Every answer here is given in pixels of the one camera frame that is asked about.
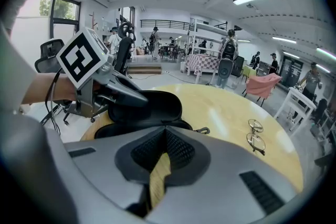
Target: tree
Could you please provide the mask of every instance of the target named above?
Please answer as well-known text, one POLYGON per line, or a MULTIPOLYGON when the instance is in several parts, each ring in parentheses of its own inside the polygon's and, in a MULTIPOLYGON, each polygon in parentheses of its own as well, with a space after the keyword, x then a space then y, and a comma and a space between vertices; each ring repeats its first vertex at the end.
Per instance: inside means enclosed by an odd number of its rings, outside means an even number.
MULTIPOLYGON (((40 16, 48 16, 50 7, 51 0, 40 0, 40 16)), ((74 8, 75 4, 73 3, 63 0, 55 0, 54 18, 75 20, 75 15, 72 12, 74 8)))

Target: eyeglasses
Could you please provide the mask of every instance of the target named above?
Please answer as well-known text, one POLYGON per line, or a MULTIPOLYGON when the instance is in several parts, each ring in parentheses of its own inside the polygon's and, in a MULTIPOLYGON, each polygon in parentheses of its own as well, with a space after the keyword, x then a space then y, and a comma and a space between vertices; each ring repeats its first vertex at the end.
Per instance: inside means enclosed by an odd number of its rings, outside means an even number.
POLYGON ((260 153, 265 155, 266 144, 264 140, 257 134, 264 131, 264 127, 257 120, 248 120, 248 125, 252 128, 252 132, 246 135, 247 142, 253 148, 254 151, 259 151, 260 153))

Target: pink chair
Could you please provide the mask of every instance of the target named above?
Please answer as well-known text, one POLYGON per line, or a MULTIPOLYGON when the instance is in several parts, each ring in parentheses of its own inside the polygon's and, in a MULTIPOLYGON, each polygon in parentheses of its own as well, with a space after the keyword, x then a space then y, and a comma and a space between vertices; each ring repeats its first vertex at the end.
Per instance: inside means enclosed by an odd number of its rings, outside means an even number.
POLYGON ((263 106, 264 100, 269 97, 272 88, 281 79, 282 77, 274 73, 268 74, 263 77, 252 76, 248 79, 246 83, 246 89, 244 90, 244 92, 246 91, 246 93, 244 97, 248 93, 259 96, 259 99, 262 97, 263 101, 261 103, 261 106, 263 106))

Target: robotic arm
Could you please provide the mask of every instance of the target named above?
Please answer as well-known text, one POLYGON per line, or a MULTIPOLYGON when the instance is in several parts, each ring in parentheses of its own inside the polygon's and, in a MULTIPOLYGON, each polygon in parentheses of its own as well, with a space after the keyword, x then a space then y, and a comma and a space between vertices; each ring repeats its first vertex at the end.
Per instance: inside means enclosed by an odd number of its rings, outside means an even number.
POLYGON ((140 88, 120 72, 135 41, 131 34, 130 23, 119 27, 122 40, 117 59, 109 54, 95 31, 87 27, 77 32, 57 54, 59 64, 77 89, 76 104, 69 108, 71 113, 90 118, 113 104, 135 107, 147 104, 147 98, 137 92, 140 88))

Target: black speaker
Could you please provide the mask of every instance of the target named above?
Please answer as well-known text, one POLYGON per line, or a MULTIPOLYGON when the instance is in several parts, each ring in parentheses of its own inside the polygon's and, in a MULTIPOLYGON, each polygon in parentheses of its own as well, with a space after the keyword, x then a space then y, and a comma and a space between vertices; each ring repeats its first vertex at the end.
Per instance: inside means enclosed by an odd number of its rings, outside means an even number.
POLYGON ((232 71, 233 68, 233 62, 228 59, 222 59, 219 62, 219 67, 218 67, 218 75, 222 79, 227 79, 232 71))
POLYGON ((234 75, 236 77, 240 76, 240 73, 242 72, 242 68, 243 68, 243 65, 244 65, 244 60, 245 60, 244 57, 241 57, 241 56, 237 57, 237 60, 235 61, 235 64, 234 64, 232 72, 231 72, 232 75, 234 75))

